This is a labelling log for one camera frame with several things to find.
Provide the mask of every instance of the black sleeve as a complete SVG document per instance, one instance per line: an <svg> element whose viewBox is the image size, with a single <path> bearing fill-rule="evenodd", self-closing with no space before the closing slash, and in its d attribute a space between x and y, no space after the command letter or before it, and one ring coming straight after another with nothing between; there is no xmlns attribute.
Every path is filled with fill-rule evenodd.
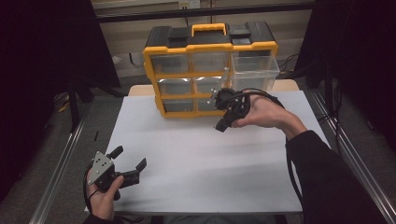
<svg viewBox="0 0 396 224"><path fill-rule="evenodd" d="M387 223L347 164L316 133L295 136L286 149L300 180L307 224Z"/></svg>
<svg viewBox="0 0 396 224"><path fill-rule="evenodd" d="M104 220L94 215L89 215L87 219L85 219L84 224L115 224L115 222Z"/></svg>

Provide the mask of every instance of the white table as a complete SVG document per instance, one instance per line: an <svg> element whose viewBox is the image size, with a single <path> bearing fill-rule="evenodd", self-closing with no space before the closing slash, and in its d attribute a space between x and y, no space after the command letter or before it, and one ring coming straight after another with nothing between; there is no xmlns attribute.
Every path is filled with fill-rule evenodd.
<svg viewBox="0 0 396 224"><path fill-rule="evenodd" d="M302 91L274 91L280 102L325 141ZM285 135L255 126L213 129L219 117L165 119L154 96L125 97L107 153L116 171L148 166L140 184L121 189L120 214L207 215L300 213L286 164Z"/></svg>

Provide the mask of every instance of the wall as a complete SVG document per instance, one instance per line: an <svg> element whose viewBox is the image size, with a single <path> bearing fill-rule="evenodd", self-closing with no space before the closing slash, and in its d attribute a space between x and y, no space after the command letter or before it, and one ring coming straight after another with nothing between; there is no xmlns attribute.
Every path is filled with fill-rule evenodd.
<svg viewBox="0 0 396 224"><path fill-rule="evenodd" d="M250 0L241 4L240 0L201 0L201 7L241 7L267 4L284 4L307 2L306 0ZM175 0L92 0L96 15L118 13L141 13L160 10L177 10ZM298 53L302 45L311 10L251 13L243 15L223 15L213 17L188 18L189 24L227 22L241 24L246 21L266 21L279 44L278 59ZM125 21L101 24L108 48L112 55L141 52L153 26L170 25L186 26L184 18L164 19L155 21Z"/></svg>

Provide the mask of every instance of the hand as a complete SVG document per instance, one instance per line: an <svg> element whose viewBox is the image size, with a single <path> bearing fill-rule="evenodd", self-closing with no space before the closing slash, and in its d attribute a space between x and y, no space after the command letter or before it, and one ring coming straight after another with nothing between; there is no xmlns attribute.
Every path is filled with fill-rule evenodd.
<svg viewBox="0 0 396 224"><path fill-rule="evenodd" d="M257 125L263 128L278 128L290 140L306 131L300 119L281 106L260 95L250 95L250 110L243 119L233 122L233 128Z"/></svg>
<svg viewBox="0 0 396 224"><path fill-rule="evenodd" d="M124 177L121 175L117 177L110 186L107 192L101 192L96 185L88 185L88 195L90 198L92 214L104 220L112 221L114 219L114 194L122 185Z"/></svg>

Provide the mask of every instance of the power outlet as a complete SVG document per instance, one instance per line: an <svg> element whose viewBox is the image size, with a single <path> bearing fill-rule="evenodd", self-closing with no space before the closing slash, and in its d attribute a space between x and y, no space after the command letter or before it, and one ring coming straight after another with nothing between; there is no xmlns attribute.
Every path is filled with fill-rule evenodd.
<svg viewBox="0 0 396 224"><path fill-rule="evenodd" d="M189 8L201 8L201 1L200 0L190 0Z"/></svg>
<svg viewBox="0 0 396 224"><path fill-rule="evenodd" d="M178 9L189 9L190 2L189 1L178 1Z"/></svg>

